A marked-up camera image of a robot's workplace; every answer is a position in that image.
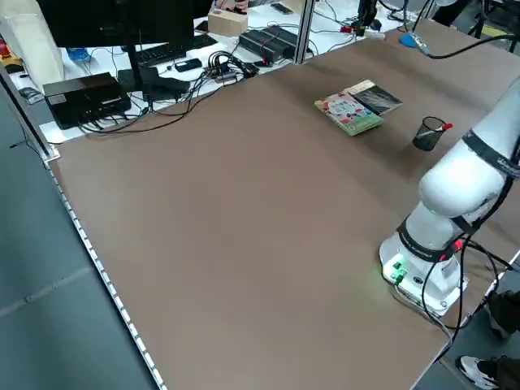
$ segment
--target cardboard box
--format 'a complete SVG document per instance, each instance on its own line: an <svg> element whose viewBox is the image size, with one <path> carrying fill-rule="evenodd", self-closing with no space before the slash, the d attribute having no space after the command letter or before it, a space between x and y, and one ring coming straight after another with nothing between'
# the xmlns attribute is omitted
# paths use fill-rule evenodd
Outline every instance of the cardboard box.
<svg viewBox="0 0 520 390"><path fill-rule="evenodd" d="M208 15L208 29L210 33L225 37L238 37L247 30L247 15L213 10Z"/></svg>

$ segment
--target computer monitor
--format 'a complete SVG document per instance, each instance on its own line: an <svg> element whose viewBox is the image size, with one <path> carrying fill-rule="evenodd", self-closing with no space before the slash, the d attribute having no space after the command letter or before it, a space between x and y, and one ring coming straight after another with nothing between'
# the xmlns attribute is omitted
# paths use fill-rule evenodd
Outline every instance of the computer monitor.
<svg viewBox="0 0 520 390"><path fill-rule="evenodd" d="M124 30L134 45L193 37L192 0L37 1L59 47L124 46Z"/></svg>

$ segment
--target black box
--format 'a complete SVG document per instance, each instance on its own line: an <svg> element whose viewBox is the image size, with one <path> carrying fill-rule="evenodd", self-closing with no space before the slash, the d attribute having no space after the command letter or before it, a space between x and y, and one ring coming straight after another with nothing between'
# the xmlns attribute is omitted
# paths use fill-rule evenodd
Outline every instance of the black box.
<svg viewBox="0 0 520 390"><path fill-rule="evenodd" d="M130 98L110 73L45 84L45 101L61 129L123 114Z"/></svg>
<svg viewBox="0 0 520 390"><path fill-rule="evenodd" d="M238 42L239 45L244 46L247 50L271 63L282 59L285 50L289 47L287 43L258 30L249 30L242 33L238 38Z"/></svg>
<svg viewBox="0 0 520 390"><path fill-rule="evenodd" d="M284 58L286 59L294 59L294 53L296 52L296 43L298 41L298 35L284 30L280 26L269 26L262 30L263 32L275 37L277 41L282 41L288 47L284 51ZM313 51L307 48L307 53L313 53Z"/></svg>

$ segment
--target blue object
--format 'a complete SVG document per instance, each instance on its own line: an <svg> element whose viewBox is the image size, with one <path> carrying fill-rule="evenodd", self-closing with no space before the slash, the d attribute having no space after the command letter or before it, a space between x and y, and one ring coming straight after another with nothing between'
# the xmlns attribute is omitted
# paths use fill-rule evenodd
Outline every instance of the blue object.
<svg viewBox="0 0 520 390"><path fill-rule="evenodd" d="M403 35L401 38L399 38L399 42L406 47L417 47L414 39L412 39L412 37L409 34Z"/></svg>
<svg viewBox="0 0 520 390"><path fill-rule="evenodd" d="M84 47L67 47L67 54L72 61L86 61L89 59L89 52Z"/></svg>

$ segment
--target dark book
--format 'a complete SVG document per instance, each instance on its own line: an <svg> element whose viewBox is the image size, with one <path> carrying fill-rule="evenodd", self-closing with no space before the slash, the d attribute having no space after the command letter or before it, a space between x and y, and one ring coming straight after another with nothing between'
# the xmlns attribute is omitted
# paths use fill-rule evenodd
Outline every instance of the dark book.
<svg viewBox="0 0 520 390"><path fill-rule="evenodd" d="M391 95L370 80L365 80L346 91L358 102L377 115L395 110L402 103L397 97Z"/></svg>

